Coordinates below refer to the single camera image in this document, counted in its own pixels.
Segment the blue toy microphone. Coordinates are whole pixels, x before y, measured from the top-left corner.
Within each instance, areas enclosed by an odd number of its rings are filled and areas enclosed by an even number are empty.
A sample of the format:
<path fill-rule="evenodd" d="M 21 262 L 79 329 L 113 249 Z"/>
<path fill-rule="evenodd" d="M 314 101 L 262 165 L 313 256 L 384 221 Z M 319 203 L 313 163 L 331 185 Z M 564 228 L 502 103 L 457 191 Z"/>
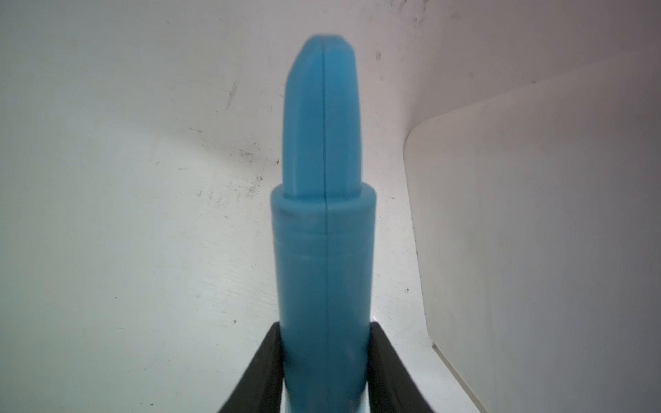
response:
<path fill-rule="evenodd" d="M 357 412 L 368 365 L 375 191 L 361 177 L 355 54 L 310 38 L 287 77 L 271 194 L 287 410 Z"/>

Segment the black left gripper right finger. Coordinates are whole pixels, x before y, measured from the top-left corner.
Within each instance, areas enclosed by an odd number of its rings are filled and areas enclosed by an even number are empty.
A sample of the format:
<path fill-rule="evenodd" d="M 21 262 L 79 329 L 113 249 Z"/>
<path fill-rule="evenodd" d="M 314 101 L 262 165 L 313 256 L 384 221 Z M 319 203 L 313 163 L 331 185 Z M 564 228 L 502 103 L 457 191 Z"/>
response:
<path fill-rule="evenodd" d="M 433 413 L 381 326 L 368 343 L 368 399 L 372 413 Z"/>

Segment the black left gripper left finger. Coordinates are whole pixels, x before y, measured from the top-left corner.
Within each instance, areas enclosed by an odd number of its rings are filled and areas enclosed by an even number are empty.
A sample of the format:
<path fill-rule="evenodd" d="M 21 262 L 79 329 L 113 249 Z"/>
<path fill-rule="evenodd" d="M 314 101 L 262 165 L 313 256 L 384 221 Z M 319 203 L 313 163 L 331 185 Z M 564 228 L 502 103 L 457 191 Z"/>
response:
<path fill-rule="evenodd" d="M 273 323 L 219 413 L 279 413 L 283 387 L 279 323 Z"/>

